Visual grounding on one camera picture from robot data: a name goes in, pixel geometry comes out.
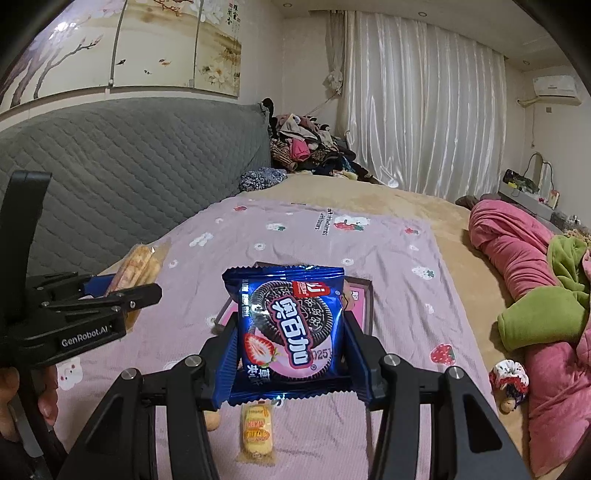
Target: silver bolt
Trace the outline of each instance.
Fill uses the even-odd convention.
[[[125,370],[123,370],[121,372],[121,378],[123,380],[131,380],[133,378],[135,378],[135,376],[138,374],[138,371],[135,368],[126,368]]]
[[[451,367],[447,373],[450,377],[455,378],[456,380],[460,380],[464,376],[464,370],[460,367]]]
[[[397,367],[400,365],[400,357],[398,355],[394,355],[393,353],[389,353],[384,357],[384,363],[391,367]]]
[[[201,365],[201,357],[198,355],[191,355],[188,356],[185,359],[185,365],[187,365],[187,367],[198,367],[199,365]]]

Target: blue cookie package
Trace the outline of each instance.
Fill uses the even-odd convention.
[[[350,389],[341,363],[342,268],[241,267],[222,278],[239,317],[242,366],[231,404]]]

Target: white air conditioner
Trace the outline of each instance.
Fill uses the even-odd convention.
[[[537,77],[534,79],[534,90],[543,103],[581,104],[575,79],[570,75]]]

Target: quilted headboard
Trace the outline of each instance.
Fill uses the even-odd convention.
[[[133,98],[72,106],[0,132],[0,193],[17,169],[53,174],[29,274],[98,273],[238,193],[270,166],[259,105]]]

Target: ceiling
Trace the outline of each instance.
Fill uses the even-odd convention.
[[[306,17],[315,10],[341,9],[380,12],[431,23],[493,48],[523,71],[570,64],[546,30],[513,0],[271,1],[286,18]]]

